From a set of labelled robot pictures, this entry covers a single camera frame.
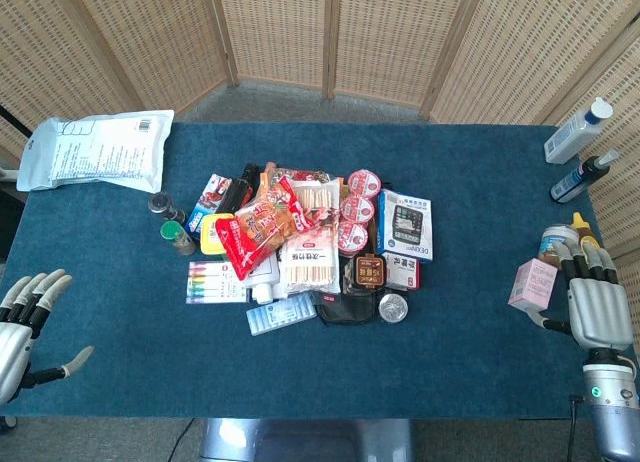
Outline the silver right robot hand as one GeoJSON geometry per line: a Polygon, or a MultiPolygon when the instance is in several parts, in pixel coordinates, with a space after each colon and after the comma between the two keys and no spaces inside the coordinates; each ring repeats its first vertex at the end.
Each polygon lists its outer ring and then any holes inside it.
{"type": "Polygon", "coordinates": [[[530,320],[571,336],[584,350],[627,350],[633,343],[629,302],[610,254],[590,242],[555,242],[553,249],[566,280],[569,319],[553,320],[527,309],[530,320]]]}

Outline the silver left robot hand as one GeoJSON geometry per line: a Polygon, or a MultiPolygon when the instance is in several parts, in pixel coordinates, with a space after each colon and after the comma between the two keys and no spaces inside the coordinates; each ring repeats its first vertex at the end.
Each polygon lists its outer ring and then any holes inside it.
{"type": "Polygon", "coordinates": [[[34,344],[58,298],[72,282],[63,269],[19,279],[1,302],[1,404],[14,400],[21,390],[66,379],[78,372],[95,348],[83,348],[71,361],[33,372],[34,344]]]}

